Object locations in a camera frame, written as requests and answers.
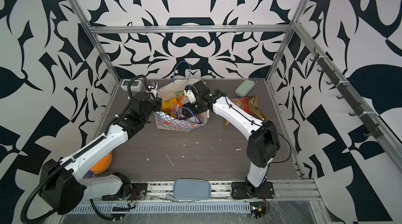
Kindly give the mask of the red fruit snack bag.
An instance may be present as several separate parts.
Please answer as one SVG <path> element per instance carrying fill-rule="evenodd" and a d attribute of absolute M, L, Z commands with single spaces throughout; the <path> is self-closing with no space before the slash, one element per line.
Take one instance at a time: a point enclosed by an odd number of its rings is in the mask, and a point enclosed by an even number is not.
<path fill-rule="evenodd" d="M 252 97 L 241 97 L 241 98 L 232 98 L 231 101 L 240 109 L 248 113 L 249 115 L 252 114 L 252 111 L 249 106 L 249 101 Z"/>

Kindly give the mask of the blue checkered paper bag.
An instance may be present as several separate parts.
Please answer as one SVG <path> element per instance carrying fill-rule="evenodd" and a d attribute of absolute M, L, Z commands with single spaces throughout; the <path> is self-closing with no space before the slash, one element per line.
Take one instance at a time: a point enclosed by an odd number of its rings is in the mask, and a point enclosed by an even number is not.
<path fill-rule="evenodd" d="M 195 100 L 191 88 L 199 78 L 176 79 L 177 64 L 173 71 L 173 81 L 158 89 L 158 97 L 162 99 L 162 109 L 155 113 L 156 127 L 159 130 L 190 132 L 204 126 L 209 118 L 209 111 L 197 112 L 191 109 Z"/>

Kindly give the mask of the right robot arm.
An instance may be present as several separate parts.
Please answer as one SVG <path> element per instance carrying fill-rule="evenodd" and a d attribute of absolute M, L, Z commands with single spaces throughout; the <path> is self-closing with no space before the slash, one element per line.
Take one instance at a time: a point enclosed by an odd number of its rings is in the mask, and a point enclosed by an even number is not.
<path fill-rule="evenodd" d="M 231 197 L 272 198 L 274 189 L 267 180 L 267 173 L 281 148 L 280 138 L 284 137 L 277 132 L 275 124 L 254 118 L 236 106 L 225 93 L 207 88 L 203 81 L 187 85 L 184 95 L 189 99 L 184 105 L 185 115 L 191 117 L 207 111 L 213 112 L 226 119 L 248 140 L 246 153 L 251 162 L 250 169 L 244 182 L 231 184 Z"/>

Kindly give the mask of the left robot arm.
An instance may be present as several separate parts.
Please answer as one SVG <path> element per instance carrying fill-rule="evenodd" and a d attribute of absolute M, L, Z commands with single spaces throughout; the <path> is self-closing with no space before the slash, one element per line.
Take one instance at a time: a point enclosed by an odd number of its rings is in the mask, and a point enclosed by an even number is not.
<path fill-rule="evenodd" d="M 120 173 L 87 179 L 87 172 L 116 147 L 124 144 L 149 123 L 150 116 L 161 110 L 162 99 L 157 95 L 158 84 L 144 75 L 129 80 L 129 103 L 121 114 L 111 120 L 104 132 L 89 144 L 56 162 L 46 162 L 39 185 L 28 196 L 21 212 L 23 224 L 38 223 L 54 213 L 65 215 L 83 201 L 93 201 L 104 195 L 125 194 L 130 182 Z M 28 209 L 40 196 L 52 209 L 37 218 L 28 218 Z"/>

